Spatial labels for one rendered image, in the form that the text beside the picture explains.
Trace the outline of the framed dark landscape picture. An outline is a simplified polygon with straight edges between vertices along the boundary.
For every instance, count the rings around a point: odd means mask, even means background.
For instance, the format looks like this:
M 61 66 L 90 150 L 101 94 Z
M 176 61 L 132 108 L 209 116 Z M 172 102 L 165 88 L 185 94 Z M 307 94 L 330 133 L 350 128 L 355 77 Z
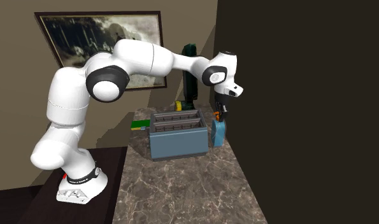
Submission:
M 34 14 L 60 67 L 82 67 L 120 39 L 163 45 L 160 11 L 58 11 Z

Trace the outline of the dark robot stand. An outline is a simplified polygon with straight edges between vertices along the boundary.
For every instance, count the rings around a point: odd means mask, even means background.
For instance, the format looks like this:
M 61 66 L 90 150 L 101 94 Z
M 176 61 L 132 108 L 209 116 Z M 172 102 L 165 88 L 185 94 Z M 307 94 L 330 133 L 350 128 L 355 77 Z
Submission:
M 87 204 L 56 200 L 63 171 L 51 173 L 17 224 L 111 224 L 124 168 L 127 147 L 89 150 L 108 177 L 106 188 Z

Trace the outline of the dark green tall appliance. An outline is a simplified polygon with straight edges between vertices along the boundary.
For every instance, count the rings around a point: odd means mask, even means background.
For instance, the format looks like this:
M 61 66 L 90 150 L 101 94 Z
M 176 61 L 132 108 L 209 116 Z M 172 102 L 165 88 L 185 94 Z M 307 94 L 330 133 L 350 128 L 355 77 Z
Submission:
M 187 44 L 183 47 L 182 55 L 194 57 L 197 55 L 197 48 L 195 44 Z M 183 72 L 183 101 L 175 101 L 175 110 L 192 110 L 195 109 L 194 101 L 197 100 L 198 88 L 197 78 L 189 72 Z

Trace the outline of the blue grey toaster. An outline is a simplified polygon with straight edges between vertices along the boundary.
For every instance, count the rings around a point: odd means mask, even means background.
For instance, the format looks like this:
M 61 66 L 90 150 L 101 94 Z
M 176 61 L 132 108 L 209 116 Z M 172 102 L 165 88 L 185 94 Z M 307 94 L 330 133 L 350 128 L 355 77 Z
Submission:
M 195 157 L 208 152 L 208 128 L 198 109 L 154 113 L 150 117 L 153 161 Z

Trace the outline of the blue bottle with orange cap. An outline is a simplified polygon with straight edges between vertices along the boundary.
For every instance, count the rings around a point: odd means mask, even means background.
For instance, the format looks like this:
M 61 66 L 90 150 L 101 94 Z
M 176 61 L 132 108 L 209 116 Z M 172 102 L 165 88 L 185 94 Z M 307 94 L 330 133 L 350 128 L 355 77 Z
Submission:
M 221 119 L 222 116 L 218 111 L 213 114 L 215 119 L 211 123 L 211 143 L 213 147 L 221 147 L 225 140 L 225 121 Z

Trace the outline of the green flat box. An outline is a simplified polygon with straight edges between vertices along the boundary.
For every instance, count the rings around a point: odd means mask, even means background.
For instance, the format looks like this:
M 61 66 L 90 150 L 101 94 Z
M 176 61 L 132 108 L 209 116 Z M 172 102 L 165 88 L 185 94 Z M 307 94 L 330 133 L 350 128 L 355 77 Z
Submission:
M 131 130 L 145 130 L 150 127 L 150 120 L 133 120 Z

